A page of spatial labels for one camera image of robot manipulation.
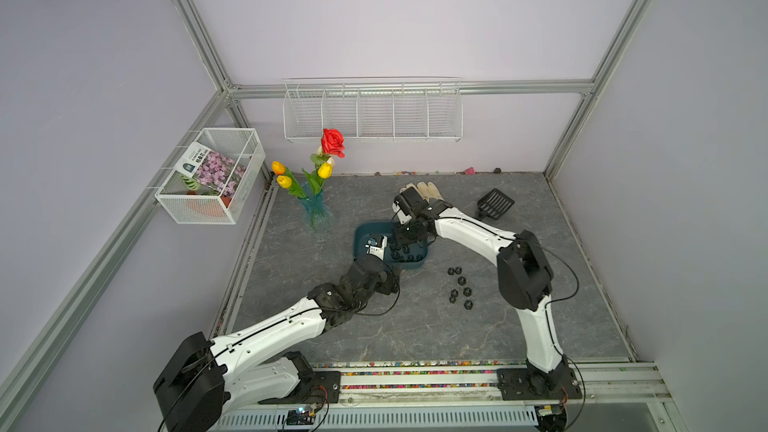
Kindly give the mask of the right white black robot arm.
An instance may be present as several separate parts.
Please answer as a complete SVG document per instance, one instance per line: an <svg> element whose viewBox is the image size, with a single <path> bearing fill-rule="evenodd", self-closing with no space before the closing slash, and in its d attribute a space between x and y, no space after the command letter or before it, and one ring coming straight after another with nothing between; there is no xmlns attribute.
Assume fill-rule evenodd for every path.
<svg viewBox="0 0 768 432"><path fill-rule="evenodd" d="M485 224L443 200L428 201L414 187L395 196L393 211L402 225L421 224L430 234L452 240L494 264L499 292L520 319L528 364L544 374L561 364L553 321L545 311L551 303L553 270L534 233Z"/></svg>

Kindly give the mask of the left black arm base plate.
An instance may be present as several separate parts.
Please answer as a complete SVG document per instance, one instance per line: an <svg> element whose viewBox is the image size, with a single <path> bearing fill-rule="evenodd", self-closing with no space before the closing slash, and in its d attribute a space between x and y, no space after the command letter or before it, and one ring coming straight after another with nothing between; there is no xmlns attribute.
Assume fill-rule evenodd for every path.
<svg viewBox="0 0 768 432"><path fill-rule="evenodd" d="M258 401L259 405L284 405L311 402L337 404L341 393L341 373L312 371L299 375L299 382L284 396L273 395Z"/></svg>

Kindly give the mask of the teal plastic storage box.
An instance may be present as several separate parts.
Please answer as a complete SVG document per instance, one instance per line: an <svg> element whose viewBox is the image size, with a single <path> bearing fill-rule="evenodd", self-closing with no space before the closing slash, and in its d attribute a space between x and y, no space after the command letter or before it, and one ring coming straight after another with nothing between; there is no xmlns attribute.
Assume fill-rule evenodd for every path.
<svg viewBox="0 0 768 432"><path fill-rule="evenodd" d="M357 258L366 254L370 246L369 241L378 236L386 238L383 260L387 265L410 270L422 267L426 261L428 256L427 242L422 240L403 245L397 241L395 224L387 221L365 222L356 228L353 239L353 257Z"/></svg>

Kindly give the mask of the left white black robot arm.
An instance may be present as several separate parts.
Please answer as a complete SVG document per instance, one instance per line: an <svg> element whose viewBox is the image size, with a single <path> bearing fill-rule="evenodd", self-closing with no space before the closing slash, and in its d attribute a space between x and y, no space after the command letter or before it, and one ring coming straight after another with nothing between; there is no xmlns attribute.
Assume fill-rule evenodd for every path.
<svg viewBox="0 0 768 432"><path fill-rule="evenodd" d="M196 332L176 348L153 384L164 431L207 431L225 413L293 394L312 373L290 347L345 324L375 294L400 289L400 272L373 254L287 309L213 339Z"/></svg>

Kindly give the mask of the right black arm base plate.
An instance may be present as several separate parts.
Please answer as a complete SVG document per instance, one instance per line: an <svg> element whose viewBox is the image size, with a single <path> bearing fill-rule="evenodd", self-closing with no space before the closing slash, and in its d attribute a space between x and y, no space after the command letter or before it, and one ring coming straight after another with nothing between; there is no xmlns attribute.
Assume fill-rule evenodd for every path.
<svg viewBox="0 0 768 432"><path fill-rule="evenodd" d="M551 372L528 366L498 369L497 380L504 401L565 402L584 397L576 374L564 363Z"/></svg>

